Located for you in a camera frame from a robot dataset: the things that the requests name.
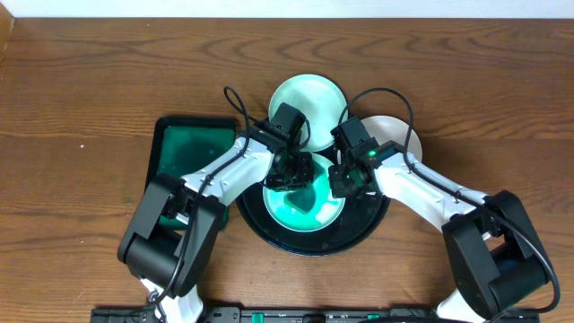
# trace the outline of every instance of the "black plate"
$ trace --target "black plate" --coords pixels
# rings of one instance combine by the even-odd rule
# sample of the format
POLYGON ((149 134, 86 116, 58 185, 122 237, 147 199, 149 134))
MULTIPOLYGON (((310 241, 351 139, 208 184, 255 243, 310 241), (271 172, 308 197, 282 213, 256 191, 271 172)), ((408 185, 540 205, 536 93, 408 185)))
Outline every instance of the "black plate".
MULTIPOLYGON (((333 147, 318 152, 336 163, 333 147)), ((387 213, 390 199, 361 192, 347 197, 343 211, 326 228, 297 232, 279 224, 267 211, 263 186, 252 185, 236 200, 241 215, 261 239, 278 249, 303 256, 326 256, 347 250, 365 240, 387 213)))

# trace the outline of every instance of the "green tray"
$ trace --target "green tray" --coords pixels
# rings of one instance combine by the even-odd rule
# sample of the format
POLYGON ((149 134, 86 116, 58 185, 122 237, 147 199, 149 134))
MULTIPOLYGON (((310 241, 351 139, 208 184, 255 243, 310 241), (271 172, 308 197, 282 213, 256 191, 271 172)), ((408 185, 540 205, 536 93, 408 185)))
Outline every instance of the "green tray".
MULTIPOLYGON (((153 131, 145 186, 161 172, 181 177, 202 169, 230 150, 235 134, 236 123, 231 118, 160 118, 153 131)), ((223 216, 221 229, 227 223, 228 211, 223 216)), ((175 230, 186 228, 180 221, 163 216, 160 224, 175 230)))

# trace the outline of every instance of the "white plate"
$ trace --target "white plate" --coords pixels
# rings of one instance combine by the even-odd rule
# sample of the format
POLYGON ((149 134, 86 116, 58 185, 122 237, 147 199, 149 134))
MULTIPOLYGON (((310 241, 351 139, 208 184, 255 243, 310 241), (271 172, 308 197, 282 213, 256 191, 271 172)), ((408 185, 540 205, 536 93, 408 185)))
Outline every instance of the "white plate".
MULTIPOLYGON (((331 130, 347 105, 343 93, 333 82, 313 74, 290 78, 275 90, 269 102, 269 119, 284 102, 301 111, 309 121, 311 138, 303 152, 318 152, 333 144, 331 130)), ((307 126, 303 126, 300 141, 307 136, 307 126)))
MULTIPOLYGON (((369 135, 377 139, 378 144, 384 144, 389 140, 404 144, 406 131, 409 129, 409 125, 403 120, 389 116, 368 117, 362 119, 361 122, 367 129, 369 135)), ((409 152, 411 152, 419 162, 422 162, 421 139, 419 139, 419 136, 414 130, 409 140, 409 152)), ((337 160, 341 162, 341 152, 337 153, 337 160)))

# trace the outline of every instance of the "wood grain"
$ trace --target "wood grain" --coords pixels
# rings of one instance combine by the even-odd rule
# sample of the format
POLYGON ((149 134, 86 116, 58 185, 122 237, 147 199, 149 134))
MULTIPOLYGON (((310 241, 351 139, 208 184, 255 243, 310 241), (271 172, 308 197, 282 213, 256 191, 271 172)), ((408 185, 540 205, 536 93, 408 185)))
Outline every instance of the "wood grain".
POLYGON ((0 65, 4 60, 4 52, 8 46, 8 39, 10 38, 13 25, 14 18, 8 10, 0 4, 0 65))
MULTIPOLYGON (((0 321, 85 322, 94 306, 144 303, 116 249, 155 120, 233 116, 224 85, 262 118, 281 82, 314 73, 348 97, 403 92, 425 163, 519 195, 562 284, 543 320, 570 322, 573 68, 572 21, 21 19, 0 66, 0 321)), ((383 94, 354 112, 406 116, 383 94)), ((274 249, 233 206, 199 287, 245 306, 377 308, 432 306, 454 284, 440 234, 393 203, 368 239, 327 258, 274 249)))

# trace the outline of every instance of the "black cable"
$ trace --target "black cable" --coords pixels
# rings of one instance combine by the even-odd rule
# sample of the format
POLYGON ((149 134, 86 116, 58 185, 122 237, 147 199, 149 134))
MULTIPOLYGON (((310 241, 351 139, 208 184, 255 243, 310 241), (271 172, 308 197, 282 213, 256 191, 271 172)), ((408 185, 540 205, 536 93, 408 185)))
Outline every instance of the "black cable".
MULTIPOLYGON (((239 108, 237 108, 237 106, 235 105, 233 100, 231 100, 229 94, 227 93, 228 90, 233 93, 233 95, 235 96, 235 99, 238 101, 239 105, 241 106, 242 114, 245 117, 245 127, 247 129, 247 134, 250 134, 251 124, 249 123, 248 111, 245 108, 245 105, 243 104, 243 101, 241 100, 241 98, 237 94, 237 92, 235 92, 235 90, 233 90, 233 88, 226 86, 223 88, 223 94, 225 95, 225 99, 227 99, 227 101, 231 104, 231 106, 233 106, 233 108, 236 108, 237 110, 239 110, 239 108)), ((163 290, 163 292, 161 292, 161 294, 159 296, 150 300, 150 305, 158 306, 160 304, 160 302, 168 295, 168 293, 170 292, 170 290, 173 288, 176 281, 178 280, 179 272, 181 271, 181 268, 183 267, 183 263, 184 263, 183 259, 184 259, 184 256, 186 255, 187 245, 189 244, 189 240, 191 238, 191 227, 192 227, 193 222, 195 220, 197 210, 199 208, 199 203, 202 199, 202 194, 204 193, 205 188, 212 181, 213 177, 218 172, 222 171, 227 166, 229 166, 232 162, 236 161, 239 157, 243 156, 245 154, 245 152, 247 151, 248 146, 249 146, 249 135, 246 136, 245 144, 244 144, 243 148, 241 148, 241 151, 239 151, 238 154, 236 154, 235 156, 233 156, 232 158, 227 160, 225 163, 220 165, 217 169, 213 170, 211 173, 205 175, 204 182, 201 184, 201 186, 197 190, 196 201, 194 202, 193 207, 191 209, 191 212, 189 213, 189 218, 187 220, 186 232, 185 232, 185 235, 183 237, 183 243, 181 245, 181 249, 179 250, 178 262, 176 263, 176 266, 173 269, 173 273, 171 274, 170 281, 168 282, 168 285, 163 290)))
POLYGON ((533 252, 535 253, 536 258, 538 259, 538 261, 540 261, 544 267, 544 270, 546 271, 546 274, 548 276, 550 276, 550 279, 552 281, 552 287, 553 287, 553 292, 554 292, 554 296, 552 298, 552 302, 548 305, 545 306, 541 309, 517 309, 517 310, 522 310, 526 313, 535 313, 535 314, 542 314, 542 313, 547 313, 551 310, 554 310, 556 308, 556 306, 558 305, 558 303, 560 302, 560 285, 558 283, 558 277, 556 276, 556 273, 554 272, 554 270, 552 269, 551 264, 548 263, 548 261, 546 261, 546 259, 543 257, 542 253, 540 252, 540 250, 538 250, 535 245, 532 243, 532 241, 527 237, 527 235, 520 230, 511 220, 509 219, 505 219, 502 216, 498 215, 496 212, 491 211, 490 209, 488 209, 487 207, 485 207, 484 205, 481 205, 477 202, 475 202, 474 200, 463 196, 460 191, 452 191, 449 188, 444 187, 443 185, 441 185, 440 183, 434 181, 433 179, 428 178, 425 174, 423 174, 422 172, 420 172, 419 170, 416 169, 416 167, 414 167, 414 165, 408 160, 408 147, 409 147, 409 141, 411 139, 411 133, 413 132, 413 109, 411 108, 411 104, 409 103, 409 101, 403 96, 403 94, 393 90, 393 89, 388 89, 388 88, 372 88, 372 89, 368 89, 367 91, 364 91, 362 93, 360 93, 359 95, 357 95, 356 97, 354 97, 349 104, 347 104, 347 106, 344 108, 343 113, 341 114, 341 117, 339 118, 339 123, 341 123, 341 121, 343 120, 343 116, 344 113, 351 107, 351 105, 358 100, 361 96, 370 93, 370 92, 374 92, 374 91, 382 91, 382 92, 391 92, 394 95, 396 95, 397 97, 399 97, 404 104, 406 105, 406 107, 408 108, 409 111, 409 127, 408 130, 406 132, 406 138, 404 140, 404 153, 403 153, 403 159, 404 159, 404 163, 406 164, 407 168, 409 169, 409 171, 412 171, 414 174, 416 174, 417 176, 419 176, 421 179, 427 181, 428 183, 432 184, 433 186, 435 186, 436 188, 439 188, 447 193, 449 193, 451 196, 453 196, 456 200, 461 200, 463 202, 468 203, 469 205, 472 205, 474 207, 476 207, 477 209, 480 209, 482 212, 487 213, 492 219, 494 219, 495 221, 497 221, 498 223, 500 223, 502 226, 506 227, 507 229, 509 229, 510 231, 512 231, 516 236, 518 236, 521 240, 523 240, 528 247, 530 247, 530 249, 533 250, 533 252))
MULTIPOLYGON (((241 109, 239 109, 239 107, 233 102, 233 100, 230 98, 230 96, 227 94, 227 91, 225 89, 231 89, 231 91, 233 92, 233 94, 235 95, 235 98, 238 98, 239 96, 237 95, 237 93, 235 92, 235 90, 233 90, 231 87, 226 86, 223 89, 223 95, 225 95, 225 99, 227 99, 227 102, 230 103, 230 105, 236 110, 238 111, 240 114, 244 114, 243 111, 241 109)), ((248 116, 249 120, 253 121, 253 122, 258 122, 259 120, 257 120, 256 118, 253 118, 251 116, 248 116)))
POLYGON ((309 120, 307 118, 305 118, 305 124, 307 125, 307 138, 305 139, 304 142, 300 143, 295 148, 293 148, 297 152, 305 148, 309 143, 309 139, 311 138, 311 125, 309 124, 309 120))

